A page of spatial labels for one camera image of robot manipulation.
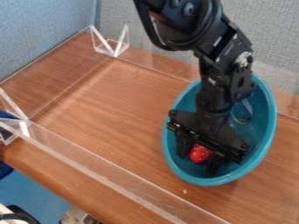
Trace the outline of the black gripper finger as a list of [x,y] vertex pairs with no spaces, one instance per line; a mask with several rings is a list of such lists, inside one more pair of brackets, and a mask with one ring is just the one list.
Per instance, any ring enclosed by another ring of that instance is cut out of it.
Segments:
[[194,145],[193,138],[186,136],[182,133],[178,133],[177,134],[177,153],[182,159],[186,159],[186,157],[189,156],[193,145]]
[[206,173],[209,175],[216,175],[218,173],[220,168],[222,167],[226,161],[226,157],[221,154],[214,154],[209,160]]

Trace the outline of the black blue robot arm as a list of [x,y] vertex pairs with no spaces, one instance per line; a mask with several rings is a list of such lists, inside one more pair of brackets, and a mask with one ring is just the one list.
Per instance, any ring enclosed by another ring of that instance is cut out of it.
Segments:
[[253,81],[252,42],[232,22],[221,0],[134,0],[145,31],[166,51],[192,51],[200,59],[201,88],[193,112],[173,109],[167,124],[177,136],[177,153],[186,158],[193,146],[212,150],[206,173],[240,163],[250,148],[230,127],[237,103],[257,87]]

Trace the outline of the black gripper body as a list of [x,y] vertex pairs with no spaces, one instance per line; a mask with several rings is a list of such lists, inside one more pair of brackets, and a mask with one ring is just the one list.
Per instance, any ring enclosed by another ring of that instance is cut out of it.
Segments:
[[175,136],[178,133],[185,134],[193,138],[196,144],[200,143],[213,152],[220,152],[226,160],[242,163],[250,145],[234,131],[229,120],[177,109],[170,110],[169,116],[167,129]]

